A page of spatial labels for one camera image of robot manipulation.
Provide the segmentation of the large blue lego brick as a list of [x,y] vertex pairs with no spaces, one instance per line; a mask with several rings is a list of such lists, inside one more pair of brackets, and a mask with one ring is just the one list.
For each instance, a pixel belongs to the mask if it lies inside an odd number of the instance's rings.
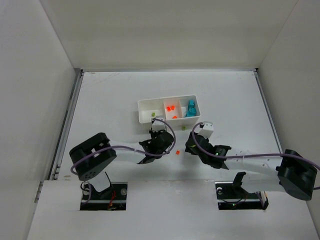
[[195,107],[188,107],[185,117],[195,117],[197,115],[197,110]]

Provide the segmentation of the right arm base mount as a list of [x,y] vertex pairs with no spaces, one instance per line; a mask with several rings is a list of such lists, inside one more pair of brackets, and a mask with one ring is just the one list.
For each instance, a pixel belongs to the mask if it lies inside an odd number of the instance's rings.
[[215,191],[219,210],[263,210],[269,206],[264,191],[249,193],[242,188],[245,172],[236,174],[233,181],[216,181]]

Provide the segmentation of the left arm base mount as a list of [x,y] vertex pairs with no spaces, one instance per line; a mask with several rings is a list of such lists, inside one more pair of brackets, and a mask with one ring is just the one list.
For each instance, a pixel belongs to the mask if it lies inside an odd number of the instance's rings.
[[80,185],[82,197],[81,211],[125,211],[127,208],[127,182],[112,182],[102,192],[97,192],[87,182]]

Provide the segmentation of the blue lego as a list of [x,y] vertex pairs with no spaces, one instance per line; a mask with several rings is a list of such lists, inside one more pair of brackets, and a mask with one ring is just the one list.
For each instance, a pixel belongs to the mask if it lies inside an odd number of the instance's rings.
[[189,100],[188,102],[188,108],[195,108],[195,101],[194,100]]

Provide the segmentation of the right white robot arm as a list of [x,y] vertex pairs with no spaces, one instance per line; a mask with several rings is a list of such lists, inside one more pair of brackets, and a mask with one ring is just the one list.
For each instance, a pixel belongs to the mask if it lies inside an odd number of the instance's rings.
[[232,186],[236,191],[285,192],[293,198],[310,201],[316,190],[319,166],[296,151],[252,154],[228,145],[212,145],[208,138],[191,132],[185,151],[196,155],[214,169],[236,171]]

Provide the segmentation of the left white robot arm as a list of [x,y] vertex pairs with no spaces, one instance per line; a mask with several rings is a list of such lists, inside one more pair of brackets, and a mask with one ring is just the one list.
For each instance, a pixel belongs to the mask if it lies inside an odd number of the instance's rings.
[[149,133],[150,139],[131,144],[111,141],[105,133],[97,133],[70,150],[70,171],[101,193],[111,186],[104,171],[113,161],[149,164],[167,155],[176,143],[175,135],[166,130]]

